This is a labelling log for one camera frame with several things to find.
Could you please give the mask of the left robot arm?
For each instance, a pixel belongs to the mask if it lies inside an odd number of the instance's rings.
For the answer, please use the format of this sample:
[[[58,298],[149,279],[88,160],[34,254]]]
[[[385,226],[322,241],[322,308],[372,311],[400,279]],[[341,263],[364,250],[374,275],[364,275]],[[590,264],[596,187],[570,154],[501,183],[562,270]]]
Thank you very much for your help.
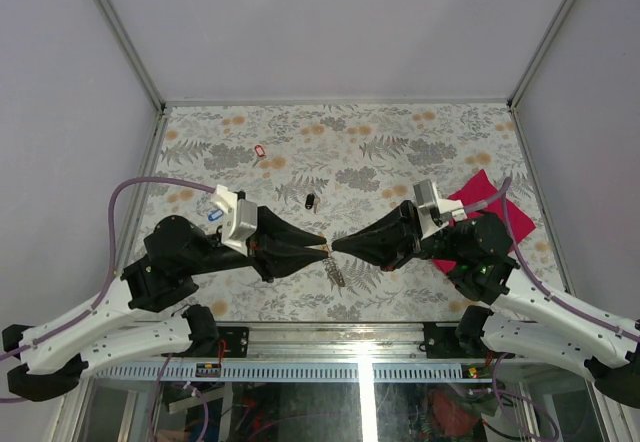
[[[11,402],[60,397],[109,367],[156,355],[218,357],[222,342],[211,309],[191,302],[199,275],[250,267],[271,283],[328,257],[324,237],[257,207],[238,240],[226,224],[206,233],[182,216],[162,219],[145,238],[143,257],[105,291],[40,326],[1,333]]]

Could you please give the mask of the large keyring with yellow grip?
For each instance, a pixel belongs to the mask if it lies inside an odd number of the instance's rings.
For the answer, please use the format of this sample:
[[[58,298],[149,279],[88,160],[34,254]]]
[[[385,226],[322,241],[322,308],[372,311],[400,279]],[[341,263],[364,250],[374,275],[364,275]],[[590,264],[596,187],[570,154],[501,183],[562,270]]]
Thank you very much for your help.
[[[330,254],[328,254],[323,263],[326,274],[331,284],[339,288],[345,287],[346,283],[344,277],[334,258]]]

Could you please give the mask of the yellow tagged key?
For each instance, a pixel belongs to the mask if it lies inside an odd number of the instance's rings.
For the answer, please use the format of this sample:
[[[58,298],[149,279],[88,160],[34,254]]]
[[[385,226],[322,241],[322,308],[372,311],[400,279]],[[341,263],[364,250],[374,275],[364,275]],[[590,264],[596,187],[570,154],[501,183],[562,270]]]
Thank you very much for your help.
[[[322,239],[321,249],[324,250],[327,254],[327,257],[330,258],[332,256],[330,242],[323,234],[320,234],[319,237]]]

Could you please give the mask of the blue tagged key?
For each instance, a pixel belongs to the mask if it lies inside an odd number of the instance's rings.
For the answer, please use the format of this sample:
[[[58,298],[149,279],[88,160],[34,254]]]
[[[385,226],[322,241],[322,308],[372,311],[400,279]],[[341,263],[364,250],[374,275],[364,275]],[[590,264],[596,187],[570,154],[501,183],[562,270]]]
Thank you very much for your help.
[[[216,209],[208,214],[207,219],[210,222],[214,222],[224,216],[224,212],[221,209]]]

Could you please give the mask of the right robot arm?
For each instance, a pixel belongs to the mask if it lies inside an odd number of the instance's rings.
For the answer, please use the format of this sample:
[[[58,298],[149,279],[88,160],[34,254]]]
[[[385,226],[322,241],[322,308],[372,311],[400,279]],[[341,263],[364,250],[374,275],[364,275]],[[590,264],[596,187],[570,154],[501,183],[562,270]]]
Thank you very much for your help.
[[[384,271],[412,259],[453,263],[446,276],[473,303],[455,329],[463,354],[533,358],[638,407],[638,322],[536,279],[497,214],[482,211],[471,218],[458,200],[405,201],[376,223],[335,240],[332,248]]]

